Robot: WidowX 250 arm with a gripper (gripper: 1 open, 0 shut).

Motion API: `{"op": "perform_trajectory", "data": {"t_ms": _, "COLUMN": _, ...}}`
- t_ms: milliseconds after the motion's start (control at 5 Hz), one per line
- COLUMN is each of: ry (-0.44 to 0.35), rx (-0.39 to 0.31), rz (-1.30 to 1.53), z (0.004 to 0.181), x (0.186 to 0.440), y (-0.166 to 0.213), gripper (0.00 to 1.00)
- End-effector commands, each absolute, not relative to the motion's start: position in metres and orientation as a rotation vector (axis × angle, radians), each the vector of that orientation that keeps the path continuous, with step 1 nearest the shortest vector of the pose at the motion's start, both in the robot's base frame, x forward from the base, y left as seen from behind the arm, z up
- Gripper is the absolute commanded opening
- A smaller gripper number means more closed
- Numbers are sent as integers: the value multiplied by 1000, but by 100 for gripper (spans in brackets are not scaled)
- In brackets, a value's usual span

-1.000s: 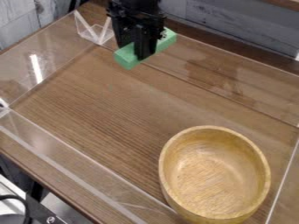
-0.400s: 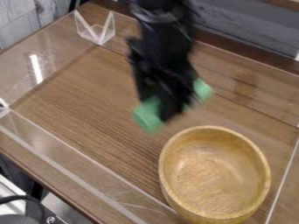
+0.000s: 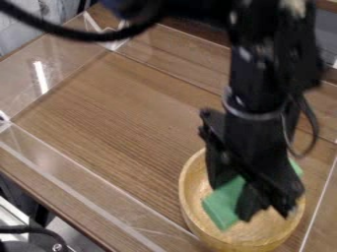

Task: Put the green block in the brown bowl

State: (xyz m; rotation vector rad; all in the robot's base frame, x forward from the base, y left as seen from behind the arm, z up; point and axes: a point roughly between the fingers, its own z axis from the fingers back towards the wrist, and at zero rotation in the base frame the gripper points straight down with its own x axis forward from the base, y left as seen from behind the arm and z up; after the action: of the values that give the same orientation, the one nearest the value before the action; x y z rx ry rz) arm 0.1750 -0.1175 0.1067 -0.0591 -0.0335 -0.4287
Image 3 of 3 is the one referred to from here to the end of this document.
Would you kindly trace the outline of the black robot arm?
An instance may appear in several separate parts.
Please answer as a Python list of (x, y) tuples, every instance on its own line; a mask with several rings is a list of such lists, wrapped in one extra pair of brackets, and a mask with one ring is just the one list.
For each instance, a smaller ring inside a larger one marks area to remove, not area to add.
[(163, 18), (214, 22), (231, 43), (229, 87), (222, 110), (200, 111), (212, 188), (245, 181), (234, 199), (242, 221), (274, 209), (286, 217), (303, 194), (289, 158), (297, 119), (313, 113), (303, 94), (321, 84), (323, 61), (315, 40), (315, 0), (100, 0), (131, 22), (119, 31), (68, 29), (29, 13), (11, 0), (0, 12), (56, 36), (85, 42), (134, 37)]

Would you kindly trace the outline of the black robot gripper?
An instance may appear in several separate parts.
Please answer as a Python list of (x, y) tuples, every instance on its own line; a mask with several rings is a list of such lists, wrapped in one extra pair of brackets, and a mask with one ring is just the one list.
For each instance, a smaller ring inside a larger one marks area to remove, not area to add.
[(211, 108), (200, 110), (200, 118), (210, 188), (215, 190), (239, 175), (245, 184), (235, 205), (238, 218), (250, 222), (273, 207), (286, 219), (303, 185), (289, 159), (282, 121), (247, 119)]

